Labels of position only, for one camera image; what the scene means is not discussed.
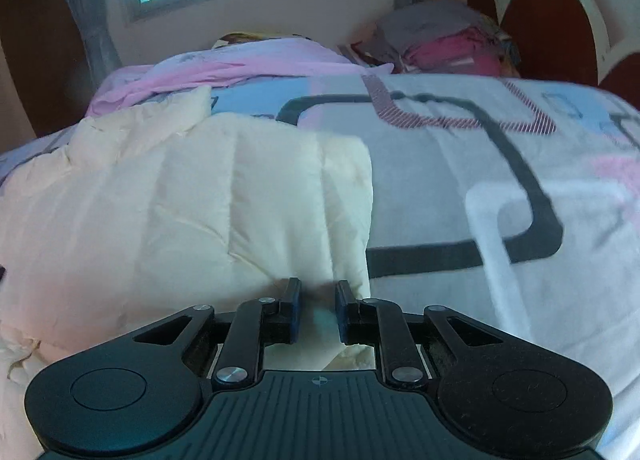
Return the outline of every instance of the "brown headboard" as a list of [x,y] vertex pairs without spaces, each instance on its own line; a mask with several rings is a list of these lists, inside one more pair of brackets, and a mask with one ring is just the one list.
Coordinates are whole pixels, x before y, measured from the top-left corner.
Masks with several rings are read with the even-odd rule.
[[640,81],[640,43],[611,50],[594,0],[467,3],[498,20],[513,37],[522,56],[519,70],[523,78],[600,86],[640,109],[640,90],[634,85]]

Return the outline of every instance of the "round pad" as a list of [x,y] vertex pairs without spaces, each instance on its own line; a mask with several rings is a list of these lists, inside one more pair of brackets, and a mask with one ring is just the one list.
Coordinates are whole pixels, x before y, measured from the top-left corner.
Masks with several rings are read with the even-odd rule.
[[71,386],[71,395],[88,410],[121,410],[145,394],[146,380],[121,368],[105,368],[84,374]]
[[51,364],[31,381],[24,405],[45,448],[82,457],[135,454],[191,422],[202,402],[198,378],[170,347],[119,351],[122,342],[109,344],[112,353],[96,347]]
[[545,413],[560,406],[566,388],[556,377],[536,370],[517,370],[495,379],[494,395],[513,410]]
[[469,444],[507,458],[564,458],[597,440],[612,411],[589,368],[526,343],[467,348],[438,387]]

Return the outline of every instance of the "ridged surface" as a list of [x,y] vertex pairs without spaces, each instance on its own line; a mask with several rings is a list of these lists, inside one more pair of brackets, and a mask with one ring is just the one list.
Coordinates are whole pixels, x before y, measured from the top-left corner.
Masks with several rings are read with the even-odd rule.
[[[42,460],[66,457],[46,453]],[[496,460],[452,435],[422,395],[373,372],[266,372],[216,395],[181,437],[136,460]],[[597,460],[593,452],[575,460]]]

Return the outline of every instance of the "pile of clothes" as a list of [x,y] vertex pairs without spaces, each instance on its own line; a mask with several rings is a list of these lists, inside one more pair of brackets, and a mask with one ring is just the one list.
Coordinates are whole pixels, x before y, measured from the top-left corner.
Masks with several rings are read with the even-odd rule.
[[371,39],[351,45],[395,73],[518,77],[517,46],[489,17],[457,0],[427,0],[383,17]]

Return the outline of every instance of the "mattress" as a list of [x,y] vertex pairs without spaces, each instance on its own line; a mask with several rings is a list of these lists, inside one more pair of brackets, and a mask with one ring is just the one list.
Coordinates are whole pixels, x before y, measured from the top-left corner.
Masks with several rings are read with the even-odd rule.
[[640,113],[572,84],[450,75],[280,78],[212,113],[361,138],[373,296],[442,304],[592,368],[599,451],[640,455]]

